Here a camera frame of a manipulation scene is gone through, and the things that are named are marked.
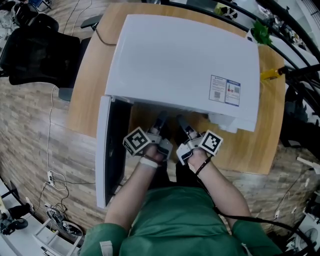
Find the sticker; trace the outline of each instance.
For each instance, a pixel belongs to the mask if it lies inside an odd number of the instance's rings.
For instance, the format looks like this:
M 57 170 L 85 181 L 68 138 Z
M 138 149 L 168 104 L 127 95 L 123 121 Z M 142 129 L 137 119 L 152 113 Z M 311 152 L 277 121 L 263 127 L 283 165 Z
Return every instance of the sticker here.
M 227 79 L 211 76 L 209 100 L 225 103 Z
M 226 81 L 225 103 L 239 107 L 240 104 L 240 83 L 227 80 Z
M 132 156 L 135 156 L 150 142 L 145 132 L 140 127 L 137 127 L 124 137 L 122 144 Z
M 223 138 L 216 135 L 212 131 L 207 130 L 199 146 L 203 148 L 205 151 L 207 151 L 208 153 L 215 156 L 219 150 L 220 145 L 223 143 L 223 141 L 224 141 Z
M 209 100 L 239 107 L 240 83 L 211 75 Z
M 103 256 L 112 256 L 114 254 L 111 241 L 100 242 L 100 248 Z

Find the wire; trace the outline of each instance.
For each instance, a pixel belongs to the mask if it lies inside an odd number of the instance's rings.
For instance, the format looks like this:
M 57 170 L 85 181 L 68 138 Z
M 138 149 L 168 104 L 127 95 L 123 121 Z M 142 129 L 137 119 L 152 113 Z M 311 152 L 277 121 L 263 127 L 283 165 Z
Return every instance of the wire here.
M 226 218 L 230 218 L 230 219 L 234 219 L 234 220 L 241 220 L 241 221 L 247 221 L 247 222 L 255 222 L 255 223 L 268 223 L 268 224 L 273 224 L 276 225 L 278 227 L 281 227 L 283 229 L 289 230 L 293 233 L 296 233 L 299 237 L 301 237 L 305 243 L 307 244 L 307 246 L 309 247 L 309 252 L 312 255 L 316 255 L 316 251 L 314 248 L 313 243 L 311 242 L 311 240 L 303 233 L 301 232 L 299 229 L 295 229 L 287 224 L 281 223 L 281 222 L 277 222 L 277 221 L 271 221 L 271 220 L 266 220 L 266 219 L 262 219 L 262 218 L 255 218 L 255 217 L 247 217 L 247 216 L 231 216 L 231 215 L 226 215 L 223 214 L 221 211 L 219 211 L 219 209 L 217 207 L 214 208 L 214 210 L 222 215 L 223 217 Z
M 48 143 L 47 143 L 47 147 L 46 147 L 46 164 L 47 164 L 47 168 L 48 168 L 48 172 L 49 172 L 49 142 L 50 142 L 50 129 L 51 129 L 51 112 L 52 109 L 54 108 L 54 101 L 53 101 L 53 94 L 54 94 L 54 89 L 56 88 L 56 86 L 54 85 L 51 91 L 51 109 L 50 109 L 50 113 L 49 113 L 49 130 L 48 130 Z
M 78 21 L 78 19 L 79 19 L 79 16 L 80 16 L 86 9 L 88 9 L 88 8 L 91 7 L 91 6 L 92 6 L 92 0 L 91 0 L 90 5 L 89 5 L 87 8 L 83 9 L 83 10 L 78 14 L 78 17 L 76 17 L 76 20 L 75 20 L 75 22 L 74 22 L 74 24 L 73 24 L 71 36 L 74 34 L 75 26 L 76 26 L 76 23 L 77 23 L 77 21 Z
M 70 14 L 69 18 L 66 20 L 66 23 L 65 23 L 64 29 L 63 29 L 63 31 L 62 31 L 62 34 L 64 34 L 64 33 L 65 33 L 65 30 L 66 30 L 66 27 L 67 27 L 68 21 L 70 20 L 70 18 L 71 18 L 71 16 L 72 16 L 72 14 L 74 13 L 75 9 L 77 8 L 77 6 L 78 6 L 79 2 L 80 2 L 80 0 L 78 0 L 78 2 L 76 2 L 76 4 L 75 4 L 75 6 L 74 6 L 74 8 L 73 8 L 73 10 L 72 10 L 72 12 L 71 12 L 71 14 Z
M 279 203 L 278 207 L 275 209 L 275 211 L 278 211 L 280 210 L 280 208 L 282 207 L 284 201 L 285 201 L 285 198 L 286 198 L 286 195 L 288 194 L 288 200 L 290 200 L 290 192 L 287 191 L 284 195 L 284 197 L 282 198 L 281 202 Z
M 34 215 L 38 212 L 38 210 L 39 210 L 39 208 L 40 208 L 40 200 L 41 200 L 41 197 L 43 196 L 43 192 L 44 192 L 47 184 L 49 184 L 49 183 L 48 183 L 48 182 L 43 183 L 42 191 L 41 191 L 41 193 L 40 193 L 39 200 L 38 200 L 38 207 L 37 207 L 37 209 L 36 209 L 28 218 L 26 218 L 26 220 L 29 219 L 31 216 L 34 216 Z
M 306 174 L 306 172 L 307 172 L 308 170 L 310 170 L 310 169 L 311 169 L 311 168 L 308 168 L 308 169 L 306 169 L 305 171 L 303 171 L 303 172 L 299 175 L 299 177 L 298 177 L 298 178 L 291 184 L 291 186 L 287 189 L 287 191 L 285 192 L 285 194 L 284 194 L 284 196 L 282 197 L 281 201 L 279 202 L 277 208 L 276 208 L 275 211 L 274 211 L 275 214 L 276 214 L 276 212 L 281 208 L 281 206 L 282 206 L 282 204 L 283 204 L 283 202 L 284 202 L 285 197 L 286 197 L 287 194 L 289 194 L 288 200 L 290 200 L 290 192 L 289 192 L 289 191 L 293 188 L 293 186 L 297 183 L 297 181 L 302 177 L 302 175 Z
M 107 43 L 105 41 L 102 40 L 101 36 L 100 36 L 100 33 L 98 32 L 98 29 L 95 29 L 95 32 L 98 36 L 98 38 L 100 39 L 100 41 L 105 45 L 105 46 L 116 46 L 117 44 L 116 43 Z
M 68 218 L 68 216 L 67 216 L 67 214 L 66 214 L 66 211 L 67 211 L 68 209 L 67 209 L 67 207 L 63 204 L 63 200 L 64 200 L 64 199 L 67 199 L 67 198 L 69 197 L 69 195 L 70 195 L 70 192 L 69 192 L 69 189 L 68 189 L 68 188 L 66 188 L 66 191 L 68 192 L 68 194 L 67 194 L 65 197 L 63 197 L 63 198 L 61 199 L 61 201 L 58 202 L 58 203 L 53 207 L 53 209 L 54 209 L 54 208 L 57 208 L 58 206 L 61 207 L 61 210 L 62 210 L 61 214 L 64 214 L 65 218 L 69 221 L 69 218 Z
M 55 178 L 53 179 L 54 181 L 58 181 L 58 182 L 63 182 L 62 179 L 58 179 L 58 178 Z M 81 184 L 96 184 L 95 182 L 82 182 L 82 183 L 76 183 L 76 182 L 70 182 L 70 181 L 65 181 L 66 183 L 70 183 L 70 184 L 78 184 L 78 185 L 81 185 Z
M 50 170 L 49 172 L 50 172 L 50 173 L 54 173 L 54 174 L 56 174 L 56 175 L 61 175 L 61 176 L 63 177 L 63 179 L 64 179 L 64 188 L 63 188 L 63 189 L 57 189 L 55 186 L 54 186 L 53 188 L 56 189 L 56 190 L 58 190 L 58 191 L 66 190 L 66 189 L 67 189 L 67 181 L 66 181 L 65 176 L 64 176 L 63 174 L 57 173 L 57 172 L 55 172 L 55 171 L 53 171 L 53 170 Z

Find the chair armrest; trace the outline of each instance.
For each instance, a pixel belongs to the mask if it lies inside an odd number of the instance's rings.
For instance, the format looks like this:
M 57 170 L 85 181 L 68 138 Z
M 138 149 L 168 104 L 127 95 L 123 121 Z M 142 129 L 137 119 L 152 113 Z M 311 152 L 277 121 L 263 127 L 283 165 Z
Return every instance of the chair armrest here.
M 92 27 L 93 25 L 99 23 L 101 18 L 102 18 L 102 15 L 97 15 L 97 16 L 88 18 L 84 22 L 82 22 L 80 28 L 84 29 L 84 28 L 87 28 L 87 27 Z

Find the printer label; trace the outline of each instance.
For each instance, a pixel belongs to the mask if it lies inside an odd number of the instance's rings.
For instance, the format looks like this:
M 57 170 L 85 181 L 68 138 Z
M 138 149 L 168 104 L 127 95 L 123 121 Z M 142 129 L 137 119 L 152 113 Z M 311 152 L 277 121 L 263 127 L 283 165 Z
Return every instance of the printer label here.
M 209 100 L 225 103 L 227 79 L 211 76 Z
M 240 104 L 240 83 L 227 80 L 225 103 L 239 107 Z
M 212 75 L 209 100 L 239 107 L 240 83 Z

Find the green shirt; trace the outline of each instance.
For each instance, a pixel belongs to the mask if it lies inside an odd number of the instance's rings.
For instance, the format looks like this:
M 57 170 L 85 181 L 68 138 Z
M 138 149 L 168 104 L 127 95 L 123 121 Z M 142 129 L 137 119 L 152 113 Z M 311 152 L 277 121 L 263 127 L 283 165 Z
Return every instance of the green shirt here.
M 201 188 L 153 189 L 129 235 L 119 225 L 99 224 L 88 230 L 80 255 L 102 256 L 103 241 L 111 241 L 113 255 L 121 256 L 248 255 L 242 244 L 253 256 L 282 253 L 258 223 L 238 220 L 230 235 L 213 208 Z

